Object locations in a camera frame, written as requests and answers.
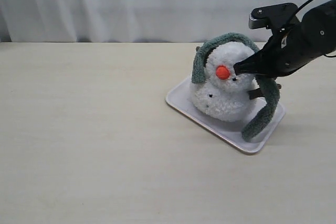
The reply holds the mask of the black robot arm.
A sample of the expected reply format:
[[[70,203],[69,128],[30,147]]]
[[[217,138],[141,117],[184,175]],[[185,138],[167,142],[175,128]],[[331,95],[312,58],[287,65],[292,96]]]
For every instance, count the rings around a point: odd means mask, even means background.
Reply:
[[[335,51],[335,0],[309,10],[302,20],[297,10],[296,4],[283,3],[251,12],[249,27],[271,29],[272,36],[261,50],[234,64],[236,75],[285,77]]]

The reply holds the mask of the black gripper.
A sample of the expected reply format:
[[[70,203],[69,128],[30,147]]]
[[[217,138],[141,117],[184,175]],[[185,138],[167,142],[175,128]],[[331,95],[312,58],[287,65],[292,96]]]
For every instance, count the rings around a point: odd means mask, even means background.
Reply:
[[[294,25],[273,36],[261,52],[234,64],[234,72],[264,77],[285,77],[312,61],[312,46],[303,34],[301,25]]]

